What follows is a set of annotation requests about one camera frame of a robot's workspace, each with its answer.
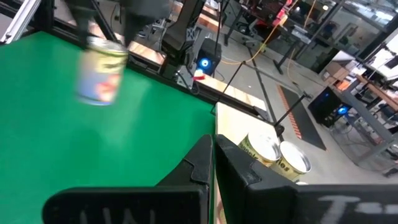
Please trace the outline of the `green table mat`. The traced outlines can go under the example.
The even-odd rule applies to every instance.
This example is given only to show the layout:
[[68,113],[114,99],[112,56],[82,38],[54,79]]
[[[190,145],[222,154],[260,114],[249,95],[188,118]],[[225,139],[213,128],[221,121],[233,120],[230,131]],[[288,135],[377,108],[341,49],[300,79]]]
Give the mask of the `green table mat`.
[[83,103],[80,55],[45,32],[0,46],[0,224],[42,224],[72,187],[153,186],[215,131],[209,103],[133,70],[113,104]]

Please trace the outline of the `cardboard box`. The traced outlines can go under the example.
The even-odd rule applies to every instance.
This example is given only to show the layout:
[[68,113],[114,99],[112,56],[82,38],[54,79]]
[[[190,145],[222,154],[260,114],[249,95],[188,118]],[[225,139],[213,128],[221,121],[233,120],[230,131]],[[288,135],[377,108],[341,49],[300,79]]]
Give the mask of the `cardboard box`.
[[343,81],[350,73],[346,68],[347,61],[331,61],[326,67],[325,72],[322,75],[324,81],[339,80]]

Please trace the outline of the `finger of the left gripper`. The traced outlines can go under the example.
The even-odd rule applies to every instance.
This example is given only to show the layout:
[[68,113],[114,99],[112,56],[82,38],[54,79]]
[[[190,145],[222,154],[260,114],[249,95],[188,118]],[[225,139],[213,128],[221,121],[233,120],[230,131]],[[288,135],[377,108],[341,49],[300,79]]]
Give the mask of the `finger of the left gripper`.
[[92,17],[92,12],[78,12],[76,15],[78,38],[83,49],[86,49],[88,46],[87,38],[89,36],[90,19]]
[[129,45],[140,31],[139,18],[136,15],[124,17],[124,45]]

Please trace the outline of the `pineapple can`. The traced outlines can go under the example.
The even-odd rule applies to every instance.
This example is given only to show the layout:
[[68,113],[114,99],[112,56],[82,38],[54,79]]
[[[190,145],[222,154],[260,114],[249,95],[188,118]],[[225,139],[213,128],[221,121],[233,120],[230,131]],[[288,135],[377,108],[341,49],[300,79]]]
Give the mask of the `pineapple can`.
[[270,167],[281,157],[280,149],[271,137],[254,131],[249,132],[238,147],[266,167]]
[[299,178],[311,171],[312,165],[304,152],[295,144],[283,141],[279,145],[281,157],[270,169],[285,178],[298,182]]

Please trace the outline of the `black hazard-striped floor mat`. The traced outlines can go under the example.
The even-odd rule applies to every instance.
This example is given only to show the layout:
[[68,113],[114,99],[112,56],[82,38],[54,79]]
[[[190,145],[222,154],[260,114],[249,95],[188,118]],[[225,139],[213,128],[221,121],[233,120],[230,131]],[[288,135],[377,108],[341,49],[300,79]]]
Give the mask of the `black hazard-striped floor mat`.
[[299,96],[281,85],[277,86],[277,91],[285,109],[278,122],[281,123],[286,119],[290,122],[292,130],[298,139],[326,151],[326,146],[304,107],[305,97],[303,95]]

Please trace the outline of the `computer tower with blue light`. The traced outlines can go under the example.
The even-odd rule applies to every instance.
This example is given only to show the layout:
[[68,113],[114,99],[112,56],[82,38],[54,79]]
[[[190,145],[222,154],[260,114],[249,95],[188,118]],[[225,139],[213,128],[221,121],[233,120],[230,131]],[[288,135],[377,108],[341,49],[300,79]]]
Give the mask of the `computer tower with blue light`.
[[214,72],[221,61],[221,45],[213,39],[205,38],[197,55],[197,70],[203,74],[214,76]]
[[326,87],[308,106],[318,124],[330,128],[352,108],[334,89]]

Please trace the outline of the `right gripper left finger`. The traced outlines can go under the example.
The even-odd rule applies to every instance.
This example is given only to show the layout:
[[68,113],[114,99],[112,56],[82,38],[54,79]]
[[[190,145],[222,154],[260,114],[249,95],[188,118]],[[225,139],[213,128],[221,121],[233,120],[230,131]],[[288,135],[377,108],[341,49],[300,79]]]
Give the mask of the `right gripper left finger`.
[[207,224],[212,136],[202,136],[153,187],[75,187],[45,202],[44,224]]

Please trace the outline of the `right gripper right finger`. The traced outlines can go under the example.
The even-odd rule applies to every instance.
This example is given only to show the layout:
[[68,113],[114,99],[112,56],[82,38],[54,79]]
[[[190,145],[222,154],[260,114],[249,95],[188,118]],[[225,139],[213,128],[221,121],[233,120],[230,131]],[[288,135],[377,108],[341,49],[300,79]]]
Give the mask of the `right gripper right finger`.
[[398,224],[398,185],[297,185],[222,134],[215,157],[228,224]]

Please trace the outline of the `wooden shelf with black posts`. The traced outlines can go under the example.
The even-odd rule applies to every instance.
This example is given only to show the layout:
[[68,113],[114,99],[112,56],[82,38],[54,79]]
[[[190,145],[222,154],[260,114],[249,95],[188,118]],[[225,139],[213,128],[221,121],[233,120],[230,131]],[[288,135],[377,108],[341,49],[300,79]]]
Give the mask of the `wooden shelf with black posts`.
[[215,139],[216,224],[304,224],[296,182],[251,157],[238,144],[251,132],[277,138],[280,127],[219,101]]

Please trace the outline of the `blue label can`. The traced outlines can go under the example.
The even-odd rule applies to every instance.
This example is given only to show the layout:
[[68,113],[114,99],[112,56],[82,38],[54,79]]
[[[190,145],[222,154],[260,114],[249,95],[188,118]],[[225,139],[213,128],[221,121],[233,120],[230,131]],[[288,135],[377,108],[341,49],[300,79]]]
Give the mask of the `blue label can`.
[[110,105],[118,94],[128,60],[125,46],[111,40],[89,36],[81,53],[76,93],[91,105]]

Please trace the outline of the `silver aluminium extrusion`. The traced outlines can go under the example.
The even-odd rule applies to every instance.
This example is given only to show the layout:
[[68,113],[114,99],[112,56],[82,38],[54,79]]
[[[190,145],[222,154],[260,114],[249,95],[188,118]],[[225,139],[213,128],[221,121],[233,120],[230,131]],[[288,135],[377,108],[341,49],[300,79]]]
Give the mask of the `silver aluminium extrusion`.
[[4,35],[0,38],[0,43],[10,44],[18,40],[40,6],[40,3],[41,0],[23,0],[21,7],[16,12]]

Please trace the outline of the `grey metal workbench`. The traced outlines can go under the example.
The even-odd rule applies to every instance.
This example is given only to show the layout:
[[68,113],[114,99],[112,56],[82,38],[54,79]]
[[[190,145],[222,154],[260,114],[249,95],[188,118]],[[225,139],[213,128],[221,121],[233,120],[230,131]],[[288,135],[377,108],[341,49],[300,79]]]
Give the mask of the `grey metal workbench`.
[[388,173],[398,169],[398,101],[371,80],[356,78],[338,96],[351,108],[335,121],[333,139],[358,167]]

